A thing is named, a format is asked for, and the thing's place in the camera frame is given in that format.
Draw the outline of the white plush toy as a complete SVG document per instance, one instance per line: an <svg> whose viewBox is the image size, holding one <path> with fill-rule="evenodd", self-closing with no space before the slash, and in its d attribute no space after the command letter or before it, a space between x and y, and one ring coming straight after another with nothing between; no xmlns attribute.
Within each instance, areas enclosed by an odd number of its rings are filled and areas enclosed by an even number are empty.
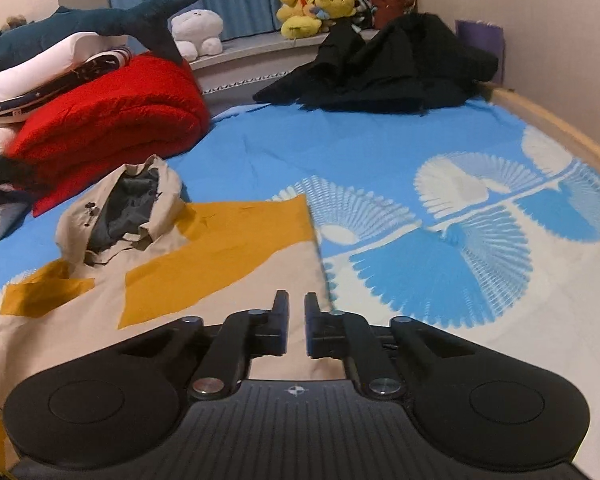
<svg viewBox="0 0 600 480"><path fill-rule="evenodd" d="M201 56L221 54L223 28L222 18L211 10L194 9L171 20L175 44L187 62L194 62Z"/></svg>

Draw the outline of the black clothes pile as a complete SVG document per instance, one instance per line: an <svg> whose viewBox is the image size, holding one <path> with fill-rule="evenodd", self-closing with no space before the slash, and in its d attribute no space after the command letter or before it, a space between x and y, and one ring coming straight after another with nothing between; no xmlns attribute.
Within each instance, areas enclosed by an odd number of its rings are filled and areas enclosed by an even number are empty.
<svg viewBox="0 0 600 480"><path fill-rule="evenodd" d="M349 24L335 25L312 62L253 99L330 112L422 113L465 104L497 71L495 55L463 44L437 15L413 13L368 41Z"/></svg>

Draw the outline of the blue shark plush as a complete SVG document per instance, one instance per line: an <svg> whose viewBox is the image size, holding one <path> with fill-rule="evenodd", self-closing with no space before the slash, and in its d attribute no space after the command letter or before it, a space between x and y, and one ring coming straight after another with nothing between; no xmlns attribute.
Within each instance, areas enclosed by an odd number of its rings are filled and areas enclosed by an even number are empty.
<svg viewBox="0 0 600 480"><path fill-rule="evenodd" d="M179 63L169 20L199 0L148 0L129 9L58 8L49 18L0 30L0 72L29 61L78 32L102 37L131 36L160 58Z"/></svg>

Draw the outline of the yellow plush toys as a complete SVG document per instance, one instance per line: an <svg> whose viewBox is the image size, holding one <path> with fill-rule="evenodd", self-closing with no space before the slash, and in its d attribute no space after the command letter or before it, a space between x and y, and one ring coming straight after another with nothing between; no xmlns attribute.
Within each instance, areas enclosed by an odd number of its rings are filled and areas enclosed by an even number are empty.
<svg viewBox="0 0 600 480"><path fill-rule="evenodd" d="M356 0L279 0L276 18L285 39L297 40L324 32L340 18L355 14Z"/></svg>

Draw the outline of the wooden bed frame rail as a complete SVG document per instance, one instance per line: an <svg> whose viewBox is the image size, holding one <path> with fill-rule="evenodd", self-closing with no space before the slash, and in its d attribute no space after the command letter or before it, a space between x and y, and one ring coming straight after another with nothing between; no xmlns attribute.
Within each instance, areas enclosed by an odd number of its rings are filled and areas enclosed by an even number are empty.
<svg viewBox="0 0 600 480"><path fill-rule="evenodd" d="M584 132L514 90L484 82L480 84L480 92L488 102L505 108L527 124L542 130L600 173L600 144Z"/></svg>

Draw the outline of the red folded blanket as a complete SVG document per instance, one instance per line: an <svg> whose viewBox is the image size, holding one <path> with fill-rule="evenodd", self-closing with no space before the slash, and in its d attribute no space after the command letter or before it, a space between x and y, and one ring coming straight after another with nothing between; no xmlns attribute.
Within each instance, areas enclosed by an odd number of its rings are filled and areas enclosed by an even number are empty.
<svg viewBox="0 0 600 480"><path fill-rule="evenodd" d="M42 106L7 156L32 169L38 217L124 164L188 151L210 122L189 65L144 53Z"/></svg>

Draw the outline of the purple bag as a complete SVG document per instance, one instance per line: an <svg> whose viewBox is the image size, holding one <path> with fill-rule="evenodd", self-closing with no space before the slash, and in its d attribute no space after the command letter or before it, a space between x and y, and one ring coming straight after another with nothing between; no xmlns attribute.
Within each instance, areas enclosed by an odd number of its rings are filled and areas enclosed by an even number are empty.
<svg viewBox="0 0 600 480"><path fill-rule="evenodd" d="M498 71L491 79L494 84L502 84L505 68L504 28L484 21L455 21L456 34L464 44L485 50L498 58Z"/></svg>

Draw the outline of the beige and mustard jacket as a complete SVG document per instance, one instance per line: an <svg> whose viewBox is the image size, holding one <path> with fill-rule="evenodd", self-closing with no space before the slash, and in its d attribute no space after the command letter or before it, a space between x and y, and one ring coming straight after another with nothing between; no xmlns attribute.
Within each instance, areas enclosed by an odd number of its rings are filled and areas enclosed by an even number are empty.
<svg viewBox="0 0 600 480"><path fill-rule="evenodd" d="M41 370L183 315L204 322L290 299L288 347L251 367L257 379L338 379L342 366L306 353L303 299L326 281L303 195L264 202L189 203L161 158L124 165L60 217L59 257L0 291L0 471L17 463L2 411Z"/></svg>

